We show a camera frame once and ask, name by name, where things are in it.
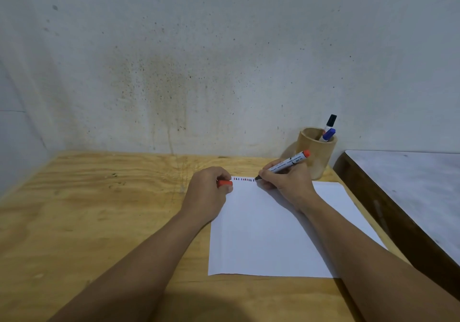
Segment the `white sheet of paper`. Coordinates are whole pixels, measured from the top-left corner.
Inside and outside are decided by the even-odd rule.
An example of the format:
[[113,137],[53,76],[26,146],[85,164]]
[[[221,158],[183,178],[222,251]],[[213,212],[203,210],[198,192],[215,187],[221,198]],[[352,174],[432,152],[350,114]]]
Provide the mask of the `white sheet of paper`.
[[[211,223],[208,275],[338,277],[308,219],[277,190],[232,177],[233,192]],[[385,247],[339,183],[313,182],[347,220]]]

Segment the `brown side panel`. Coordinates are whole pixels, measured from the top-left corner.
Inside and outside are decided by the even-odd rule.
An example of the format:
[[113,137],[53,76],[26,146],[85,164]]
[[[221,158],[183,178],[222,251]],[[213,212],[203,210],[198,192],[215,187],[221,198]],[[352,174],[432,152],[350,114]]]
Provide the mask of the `brown side panel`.
[[457,263],[346,153],[339,157],[334,170],[411,264],[460,300],[460,267]]

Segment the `wooden pen holder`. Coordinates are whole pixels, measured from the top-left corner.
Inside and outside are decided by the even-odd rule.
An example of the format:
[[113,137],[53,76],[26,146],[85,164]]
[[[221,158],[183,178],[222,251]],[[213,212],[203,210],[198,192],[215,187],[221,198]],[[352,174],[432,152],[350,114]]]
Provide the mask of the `wooden pen holder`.
[[320,142],[318,139],[322,132],[322,128],[306,127],[299,132],[299,138],[297,138],[295,153],[298,154],[304,150],[310,151],[306,163],[310,170],[311,179],[321,178],[337,143],[335,135],[328,142]]

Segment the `forearm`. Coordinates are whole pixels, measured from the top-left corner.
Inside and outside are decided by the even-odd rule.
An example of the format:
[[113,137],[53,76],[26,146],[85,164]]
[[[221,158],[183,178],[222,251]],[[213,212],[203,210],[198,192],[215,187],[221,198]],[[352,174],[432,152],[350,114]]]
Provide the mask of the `forearm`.
[[327,203],[299,208],[314,226],[367,321],[450,321],[460,303],[422,273],[375,243]]
[[201,226],[175,215],[50,321],[145,321]]

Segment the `person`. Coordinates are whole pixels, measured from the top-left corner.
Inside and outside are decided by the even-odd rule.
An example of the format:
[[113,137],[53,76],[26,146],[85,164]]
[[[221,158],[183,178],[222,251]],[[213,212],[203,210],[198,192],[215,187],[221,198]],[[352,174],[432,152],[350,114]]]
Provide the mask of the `person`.
[[[305,163],[284,174],[259,175],[314,226],[338,274],[366,321],[460,321],[460,302],[390,253],[319,197]],[[219,214],[232,186],[221,167],[193,174],[180,211],[160,230],[67,303],[51,322],[147,321],[185,250]]]

